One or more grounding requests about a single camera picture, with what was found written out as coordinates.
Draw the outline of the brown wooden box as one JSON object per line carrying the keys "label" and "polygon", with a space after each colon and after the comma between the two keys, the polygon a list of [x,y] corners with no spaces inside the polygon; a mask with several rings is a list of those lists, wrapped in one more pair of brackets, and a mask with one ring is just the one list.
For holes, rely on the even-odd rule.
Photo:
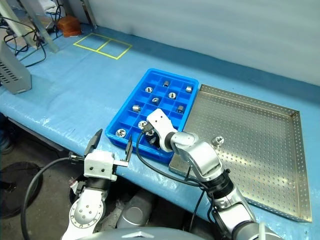
{"label": "brown wooden box", "polygon": [[71,15],[62,17],[57,22],[57,28],[62,31],[62,34],[65,38],[82,34],[81,24],[79,20]]}

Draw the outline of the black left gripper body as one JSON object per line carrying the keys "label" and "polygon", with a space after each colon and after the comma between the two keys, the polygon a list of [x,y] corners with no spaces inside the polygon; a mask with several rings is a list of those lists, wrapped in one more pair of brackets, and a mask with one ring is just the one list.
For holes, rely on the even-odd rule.
{"label": "black left gripper body", "polygon": [[117,172],[117,168],[118,167],[125,167],[127,168],[129,165],[129,161],[124,160],[124,159],[120,159],[120,160],[114,160],[113,161],[113,166],[112,166],[112,174],[116,175]]}

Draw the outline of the black round base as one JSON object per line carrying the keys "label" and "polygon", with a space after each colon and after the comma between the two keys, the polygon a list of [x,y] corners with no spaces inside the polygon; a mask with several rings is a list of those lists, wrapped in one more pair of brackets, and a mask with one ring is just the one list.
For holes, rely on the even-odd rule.
{"label": "black round base", "polygon": [[20,161],[0,170],[0,219],[20,214],[27,189],[41,170],[35,163]]}

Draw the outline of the white slanted panel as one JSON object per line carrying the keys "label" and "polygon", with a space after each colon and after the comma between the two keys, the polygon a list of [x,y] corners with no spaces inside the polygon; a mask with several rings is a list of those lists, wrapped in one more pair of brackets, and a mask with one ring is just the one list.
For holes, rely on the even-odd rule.
{"label": "white slanted panel", "polygon": [[[7,0],[0,0],[0,15],[5,18],[9,18],[11,20],[20,21],[16,14],[11,9],[10,5],[8,4]],[[8,23],[9,27],[14,31],[14,33],[21,37],[25,33],[25,28],[22,24],[19,24],[15,21],[11,21],[8,19],[5,19],[5,21]]]}

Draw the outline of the blue table cover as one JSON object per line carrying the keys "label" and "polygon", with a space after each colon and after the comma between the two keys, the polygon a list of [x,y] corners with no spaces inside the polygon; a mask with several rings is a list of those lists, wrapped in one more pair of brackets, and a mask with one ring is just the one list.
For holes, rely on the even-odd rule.
{"label": "blue table cover", "polygon": [[11,94],[0,87],[0,112],[51,141],[82,154],[92,135],[106,128],[148,69],[300,112],[312,223],[299,223],[259,207],[259,220],[286,240],[320,240],[320,86],[220,60],[108,28],[101,35],[128,43],[120,59],[75,46],[59,37],[59,51],[35,51],[24,59],[32,88]]}

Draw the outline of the aluminium profile post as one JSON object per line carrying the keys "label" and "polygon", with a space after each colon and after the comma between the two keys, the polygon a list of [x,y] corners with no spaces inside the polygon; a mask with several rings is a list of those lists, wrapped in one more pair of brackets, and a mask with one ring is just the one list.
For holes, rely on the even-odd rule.
{"label": "aluminium profile post", "polygon": [[89,0],[83,0],[83,4],[82,5],[84,7],[84,11],[86,13],[86,16],[87,16],[90,24],[96,29],[98,26],[97,26],[97,23],[96,23],[92,8],[90,6]]}
{"label": "aluminium profile post", "polygon": [[30,7],[33,11],[32,19],[35,23],[37,29],[39,30],[40,35],[44,38],[45,42],[47,43],[48,47],[53,53],[57,53],[59,51],[58,46],[54,43],[51,36],[48,34],[46,27],[42,24],[40,16],[44,15],[44,11],[41,11],[41,4],[40,0],[29,0]]}

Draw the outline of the grey vented metal box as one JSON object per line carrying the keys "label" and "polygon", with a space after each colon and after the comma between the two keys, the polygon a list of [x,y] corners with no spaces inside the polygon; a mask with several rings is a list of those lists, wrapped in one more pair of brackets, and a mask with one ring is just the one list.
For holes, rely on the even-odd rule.
{"label": "grey vented metal box", "polygon": [[32,89],[32,75],[3,40],[0,41],[0,83],[14,95]]}

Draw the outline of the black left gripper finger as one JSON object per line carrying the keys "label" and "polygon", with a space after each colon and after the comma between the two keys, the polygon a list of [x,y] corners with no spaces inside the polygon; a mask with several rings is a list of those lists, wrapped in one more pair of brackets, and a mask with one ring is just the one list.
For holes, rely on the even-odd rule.
{"label": "black left gripper finger", "polygon": [[100,142],[101,135],[102,135],[103,129],[99,129],[89,140],[85,151],[84,151],[84,156],[86,157],[89,153],[91,153],[93,150],[95,150]]}
{"label": "black left gripper finger", "polygon": [[133,141],[132,141],[132,136],[130,136],[128,139],[128,143],[126,145],[126,148],[125,148],[125,161],[126,162],[130,161],[132,151],[133,151]]}

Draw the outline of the grey rounded housing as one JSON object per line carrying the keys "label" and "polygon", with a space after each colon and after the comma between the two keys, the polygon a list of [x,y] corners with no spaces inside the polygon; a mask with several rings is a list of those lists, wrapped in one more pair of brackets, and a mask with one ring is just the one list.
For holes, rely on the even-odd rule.
{"label": "grey rounded housing", "polygon": [[145,226],[152,214],[157,196],[146,190],[139,190],[125,205],[116,227],[136,228]]}

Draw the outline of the blue plastic compartment tray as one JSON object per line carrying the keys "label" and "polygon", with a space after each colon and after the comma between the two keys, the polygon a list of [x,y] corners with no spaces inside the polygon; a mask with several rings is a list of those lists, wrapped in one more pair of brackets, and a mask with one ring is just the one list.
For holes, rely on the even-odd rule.
{"label": "blue plastic compartment tray", "polygon": [[[169,87],[164,87],[164,81],[169,81]],[[186,87],[192,86],[192,92],[186,92]],[[139,141],[139,153],[158,163],[168,165],[173,157],[173,152],[165,152],[149,144],[150,136],[146,134],[139,137],[141,129],[138,128],[139,121],[146,121],[147,116],[156,109],[161,109],[171,120],[173,127],[181,132],[187,122],[193,103],[196,99],[199,82],[194,78],[165,72],[150,68],[147,70],[136,87],[132,90],[127,100],[112,119],[105,130],[105,135],[116,146],[125,148],[130,136],[132,142]],[[152,87],[151,93],[145,92],[146,87]],[[176,93],[176,99],[170,99],[168,94]],[[152,99],[159,98],[158,104],[153,104]],[[133,105],[140,105],[140,112],[132,111]],[[184,106],[184,113],[176,112],[179,105]],[[115,135],[116,130],[125,129],[124,138]]]}

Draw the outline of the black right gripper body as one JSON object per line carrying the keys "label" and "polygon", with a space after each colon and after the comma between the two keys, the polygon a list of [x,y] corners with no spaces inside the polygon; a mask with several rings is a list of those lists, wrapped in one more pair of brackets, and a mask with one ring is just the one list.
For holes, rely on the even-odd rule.
{"label": "black right gripper body", "polygon": [[157,135],[150,136],[149,144],[154,146],[157,149],[160,149],[160,139]]}

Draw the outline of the grey robot torso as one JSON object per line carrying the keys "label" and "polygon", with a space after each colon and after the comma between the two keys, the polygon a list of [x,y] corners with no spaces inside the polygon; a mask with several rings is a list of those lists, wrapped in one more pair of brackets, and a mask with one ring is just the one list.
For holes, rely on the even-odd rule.
{"label": "grey robot torso", "polygon": [[[196,234],[168,227],[117,228],[89,236],[63,236],[60,240],[208,240]],[[284,240],[267,227],[245,224],[233,231],[230,240]]]}

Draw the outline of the white cloth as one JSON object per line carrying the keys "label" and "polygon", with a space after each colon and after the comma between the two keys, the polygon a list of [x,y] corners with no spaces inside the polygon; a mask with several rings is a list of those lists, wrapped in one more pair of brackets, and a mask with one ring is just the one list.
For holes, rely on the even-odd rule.
{"label": "white cloth", "polygon": [[46,13],[56,12],[58,6],[53,0],[42,0],[41,5]]}

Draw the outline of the perforated steel tray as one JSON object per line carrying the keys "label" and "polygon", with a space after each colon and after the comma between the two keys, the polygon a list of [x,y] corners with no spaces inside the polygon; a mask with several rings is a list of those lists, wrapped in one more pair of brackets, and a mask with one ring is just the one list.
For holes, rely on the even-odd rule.
{"label": "perforated steel tray", "polygon": [[211,143],[246,200],[273,214],[311,222],[300,112],[202,84],[184,130]]}

